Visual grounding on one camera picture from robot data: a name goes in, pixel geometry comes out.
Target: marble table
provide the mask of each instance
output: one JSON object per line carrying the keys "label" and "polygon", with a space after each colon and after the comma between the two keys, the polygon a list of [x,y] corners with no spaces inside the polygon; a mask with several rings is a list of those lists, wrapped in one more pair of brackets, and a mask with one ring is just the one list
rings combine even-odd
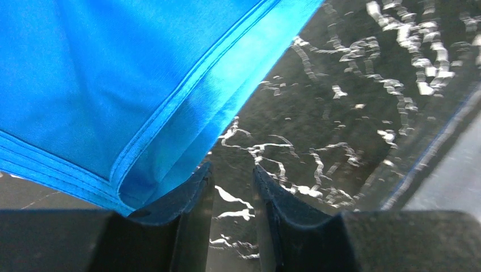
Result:
{"label": "marble table", "polygon": [[[330,214],[408,202],[476,210],[452,205],[473,190],[449,196],[447,188],[457,177],[481,179],[479,22],[475,0],[327,0],[205,158],[217,189],[207,271],[260,270],[255,164]],[[444,190],[436,190],[440,175],[450,177]],[[0,192],[3,208],[96,209],[7,174]],[[434,200],[440,195],[444,201]]]}

